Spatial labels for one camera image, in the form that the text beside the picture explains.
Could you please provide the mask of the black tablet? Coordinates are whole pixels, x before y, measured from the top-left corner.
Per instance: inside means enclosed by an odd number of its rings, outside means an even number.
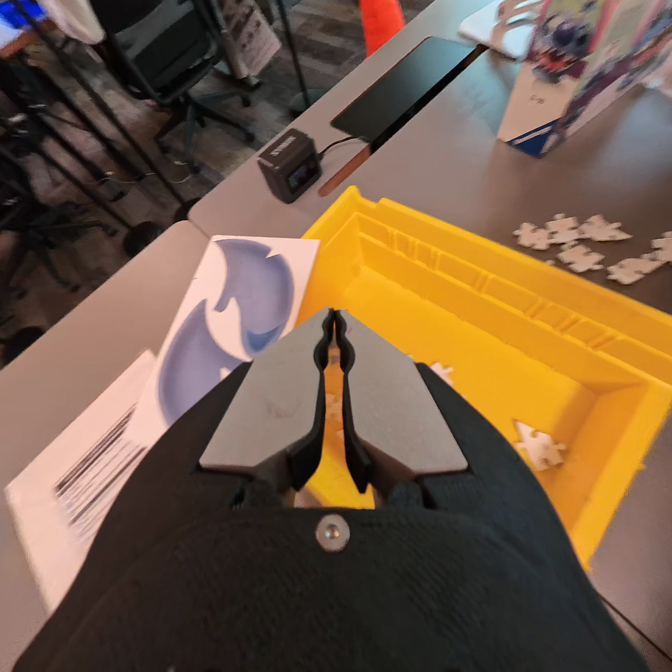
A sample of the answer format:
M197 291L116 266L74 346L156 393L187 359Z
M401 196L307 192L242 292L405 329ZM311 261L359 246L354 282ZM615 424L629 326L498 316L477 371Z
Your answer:
M377 151L487 50L428 37L348 105L331 126Z

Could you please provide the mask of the black light stand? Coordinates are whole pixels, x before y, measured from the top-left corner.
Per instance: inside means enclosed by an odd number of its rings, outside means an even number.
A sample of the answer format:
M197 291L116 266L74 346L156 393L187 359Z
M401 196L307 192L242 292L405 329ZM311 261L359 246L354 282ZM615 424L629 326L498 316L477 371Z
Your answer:
M163 186L169 191L172 197L177 200L179 207L175 212L175 220L179 222L188 219L189 211L196 203L198 203L199 200L197 198L186 200L181 196L175 185L173 185L172 182L167 179L151 156L147 154L144 148L139 145L136 139L118 119L113 109L107 104L105 99L99 95L97 90L93 88L85 76L81 74L75 63L72 62L71 57L67 54L64 54L62 50L57 48L56 43L51 37L49 37L46 30L42 27L43 22L35 21L35 19L31 17L30 14L21 6L19 1L11 1L11 3L17 12L21 14L22 18L28 22L33 32L39 36L39 38L46 44L49 50L55 55L56 59L63 67L63 70L68 72L72 78L78 82L80 87L86 92L98 110L113 125L119 135L124 138L127 144L139 156L143 163L147 165L147 168L149 168L150 171L153 172L154 175L160 180L160 182L162 182Z
M127 256L137 256L163 232L153 221L132 224L113 207L126 197L127 191L68 139L53 121L92 136L119 167L134 169L134 164L99 131L54 80L30 65L21 52L16 58L1 59L1 92L22 116L22 121L16 122L2 118L1 128L55 169L126 231L122 247ZM51 155L44 147L46 139L52 140L93 182L83 182Z

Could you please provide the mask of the colourful cartoon puzzle box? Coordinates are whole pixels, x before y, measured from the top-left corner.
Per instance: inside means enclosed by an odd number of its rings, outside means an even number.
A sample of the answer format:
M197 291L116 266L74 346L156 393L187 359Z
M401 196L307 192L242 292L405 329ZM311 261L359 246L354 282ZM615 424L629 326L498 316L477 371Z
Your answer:
M670 1L545 1L497 138L540 158L670 65Z

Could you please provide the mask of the white flat board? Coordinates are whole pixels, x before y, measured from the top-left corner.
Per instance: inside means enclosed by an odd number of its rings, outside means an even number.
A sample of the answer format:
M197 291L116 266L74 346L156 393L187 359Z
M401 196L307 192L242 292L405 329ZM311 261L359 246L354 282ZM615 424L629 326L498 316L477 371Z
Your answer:
M459 33L500 55L522 62L530 48L543 1L493 1L468 16Z

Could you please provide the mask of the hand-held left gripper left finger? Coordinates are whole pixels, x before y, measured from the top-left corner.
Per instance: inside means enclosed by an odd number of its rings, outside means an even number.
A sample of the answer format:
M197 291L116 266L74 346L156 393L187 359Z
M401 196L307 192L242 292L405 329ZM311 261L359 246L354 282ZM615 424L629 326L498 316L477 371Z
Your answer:
M321 461L334 320L332 308L319 310L251 362L201 469L267 481L278 492L304 487Z

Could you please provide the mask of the white printed poster board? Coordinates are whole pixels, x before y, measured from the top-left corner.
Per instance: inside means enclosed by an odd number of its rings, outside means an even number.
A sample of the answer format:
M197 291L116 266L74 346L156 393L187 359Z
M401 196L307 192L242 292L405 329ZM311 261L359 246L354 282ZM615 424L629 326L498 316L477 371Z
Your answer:
M236 80L255 80L281 49L269 1L219 1L223 48Z

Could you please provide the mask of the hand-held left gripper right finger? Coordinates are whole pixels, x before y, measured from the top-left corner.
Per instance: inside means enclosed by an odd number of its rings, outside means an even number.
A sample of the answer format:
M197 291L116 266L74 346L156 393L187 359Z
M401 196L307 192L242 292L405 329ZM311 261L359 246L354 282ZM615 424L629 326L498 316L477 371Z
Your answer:
M415 361L348 311L335 311L346 464L360 493L463 473L468 461Z

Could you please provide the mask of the yellow plastic bin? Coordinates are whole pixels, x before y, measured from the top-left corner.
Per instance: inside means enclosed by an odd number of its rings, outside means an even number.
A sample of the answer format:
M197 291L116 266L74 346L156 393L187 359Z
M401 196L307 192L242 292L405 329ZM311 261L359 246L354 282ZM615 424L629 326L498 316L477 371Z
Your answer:
M350 187L298 314L344 308L454 388L514 445L514 421L567 449L537 477L589 568L671 412L671 317L448 223Z

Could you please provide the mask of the orange traffic cone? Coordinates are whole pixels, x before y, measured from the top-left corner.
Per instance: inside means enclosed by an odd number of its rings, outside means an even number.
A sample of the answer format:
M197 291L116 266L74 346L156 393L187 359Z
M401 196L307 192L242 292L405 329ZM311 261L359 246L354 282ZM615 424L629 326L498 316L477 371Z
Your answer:
M358 1L367 57L406 26L398 1Z

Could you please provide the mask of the black swivel office chair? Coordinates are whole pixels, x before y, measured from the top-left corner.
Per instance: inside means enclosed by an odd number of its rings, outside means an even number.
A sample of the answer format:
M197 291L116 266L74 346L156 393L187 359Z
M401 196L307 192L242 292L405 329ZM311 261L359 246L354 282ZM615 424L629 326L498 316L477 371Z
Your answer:
M154 136L157 148L168 154L165 137L184 125L183 162L198 173L192 153L196 127L206 120L228 126L249 144L254 130L215 109L233 98L243 107L251 100L242 91L194 95L191 91L214 71L224 56L224 26L214 1L91 1L105 32L97 46L115 79L136 99L149 100L170 113Z

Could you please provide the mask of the white card with blue shapes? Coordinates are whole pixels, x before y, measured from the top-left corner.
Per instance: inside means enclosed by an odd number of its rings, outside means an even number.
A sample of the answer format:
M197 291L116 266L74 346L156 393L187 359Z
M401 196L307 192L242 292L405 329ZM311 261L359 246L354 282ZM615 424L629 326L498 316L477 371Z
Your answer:
M315 239L214 236L206 245L126 430L150 449L243 362L295 326Z

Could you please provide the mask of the pile of white puzzle pieces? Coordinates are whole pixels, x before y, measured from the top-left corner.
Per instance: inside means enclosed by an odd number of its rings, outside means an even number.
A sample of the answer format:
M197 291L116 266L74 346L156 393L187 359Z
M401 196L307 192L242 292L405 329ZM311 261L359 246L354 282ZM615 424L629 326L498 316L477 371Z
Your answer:
M609 263L607 255L598 251L597 247L623 245L633 240L634 235L624 230L622 223L611 221L602 214L579 220L559 213L540 226L522 223L512 236L521 248L552 251L552 257L545 261L548 265L559 265L578 275L605 272L607 281L620 286L631 286L665 267L671 267L669 231L652 239L645 252Z

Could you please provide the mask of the white barcode paper sheet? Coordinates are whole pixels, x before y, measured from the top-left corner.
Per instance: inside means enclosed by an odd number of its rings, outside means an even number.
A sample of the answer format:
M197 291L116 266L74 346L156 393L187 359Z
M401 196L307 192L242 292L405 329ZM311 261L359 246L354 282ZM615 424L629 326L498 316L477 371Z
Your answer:
M144 350L5 488L47 614L70 590L104 518L147 451L126 430L155 359Z

